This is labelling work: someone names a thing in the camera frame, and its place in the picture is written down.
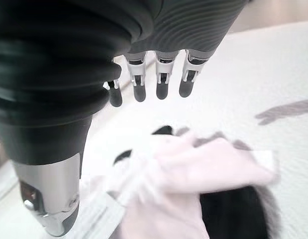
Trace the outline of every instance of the gray stain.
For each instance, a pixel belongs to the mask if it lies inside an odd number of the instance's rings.
[[[259,125],[268,125],[276,120],[296,117],[308,113],[308,100],[294,102],[287,105],[272,107],[255,117],[260,120]]]

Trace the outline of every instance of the pink cloth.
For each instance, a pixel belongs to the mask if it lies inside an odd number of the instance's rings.
[[[276,171],[223,138],[198,148],[195,140],[192,132],[152,135],[133,149],[130,159],[115,165],[105,181],[109,191],[120,191],[134,177],[142,183],[112,238],[208,239],[200,193],[267,185],[277,178]]]

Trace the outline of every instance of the white mattress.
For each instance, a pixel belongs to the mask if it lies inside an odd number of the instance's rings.
[[[84,173],[106,171],[117,153],[164,124],[189,126],[201,136],[222,131],[258,150],[274,150],[281,182],[272,187],[282,216],[283,239],[308,239],[308,114],[258,125],[255,115],[308,100],[308,22],[228,35],[205,65],[192,95],[178,94],[185,53],[175,62],[166,100],[155,96],[154,69],[147,72],[147,99],[128,92],[110,121],[99,114],[92,125]],[[277,115],[308,110],[306,104],[277,109]]]

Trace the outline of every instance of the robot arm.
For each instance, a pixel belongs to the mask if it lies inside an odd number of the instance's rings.
[[[186,49],[187,97],[247,0],[0,0],[0,138],[24,205],[59,237],[79,209],[92,115],[122,98],[113,58],[124,54],[145,100],[145,52],[156,52],[157,97]],[[109,91],[103,88],[107,82]]]

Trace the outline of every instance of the white fabric surface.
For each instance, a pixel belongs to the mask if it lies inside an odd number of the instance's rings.
[[[281,183],[272,190],[281,210],[281,238],[308,239],[308,114],[265,126],[255,118],[308,99],[308,22],[226,36],[187,99],[178,94],[184,54],[176,59],[166,100],[155,96],[152,69],[146,74],[145,102],[123,98],[110,121],[104,123],[102,114],[95,118],[84,172],[106,172],[117,152],[165,124],[187,125],[202,137],[220,130],[254,150],[278,152]]]

